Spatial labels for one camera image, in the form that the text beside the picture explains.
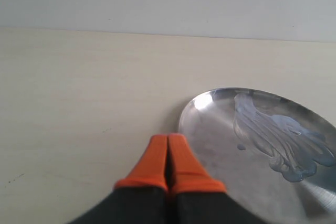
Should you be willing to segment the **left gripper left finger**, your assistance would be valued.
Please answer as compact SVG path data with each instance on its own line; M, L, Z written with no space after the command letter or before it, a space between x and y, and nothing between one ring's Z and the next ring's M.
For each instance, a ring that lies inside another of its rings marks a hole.
M167 135L150 138L132 171L113 192L71 223L166 223Z

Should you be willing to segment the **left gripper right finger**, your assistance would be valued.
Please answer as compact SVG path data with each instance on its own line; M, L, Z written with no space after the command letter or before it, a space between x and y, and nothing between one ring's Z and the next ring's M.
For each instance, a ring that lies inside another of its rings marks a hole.
M194 156L185 136L170 134L168 145L178 223L264 223L226 194L224 184Z

